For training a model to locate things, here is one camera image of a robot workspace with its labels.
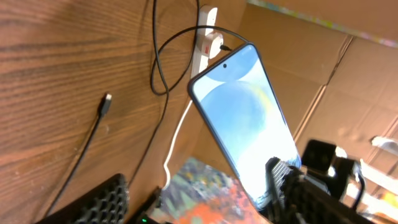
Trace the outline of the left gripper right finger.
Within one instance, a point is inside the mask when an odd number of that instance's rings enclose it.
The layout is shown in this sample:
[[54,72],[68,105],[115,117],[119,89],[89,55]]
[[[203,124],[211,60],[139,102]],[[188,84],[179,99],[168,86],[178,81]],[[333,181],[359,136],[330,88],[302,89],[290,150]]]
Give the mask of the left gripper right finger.
[[266,181],[271,200],[264,207],[264,218],[272,223],[372,223],[276,157],[266,164]]

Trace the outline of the Samsung Galaxy smartphone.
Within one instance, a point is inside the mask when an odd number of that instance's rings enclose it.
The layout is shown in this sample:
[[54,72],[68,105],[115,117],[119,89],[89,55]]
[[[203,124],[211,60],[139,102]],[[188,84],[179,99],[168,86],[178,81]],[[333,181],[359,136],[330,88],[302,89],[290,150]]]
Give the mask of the Samsung Galaxy smartphone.
[[271,200],[266,163],[301,159],[259,52],[247,43],[198,74],[188,94],[257,210]]

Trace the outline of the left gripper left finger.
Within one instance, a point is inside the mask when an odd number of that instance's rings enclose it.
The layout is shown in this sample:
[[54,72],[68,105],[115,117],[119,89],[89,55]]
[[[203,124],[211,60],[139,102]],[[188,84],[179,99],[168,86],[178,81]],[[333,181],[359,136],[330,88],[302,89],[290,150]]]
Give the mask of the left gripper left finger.
[[125,177],[116,174],[37,224],[122,224],[128,206]]

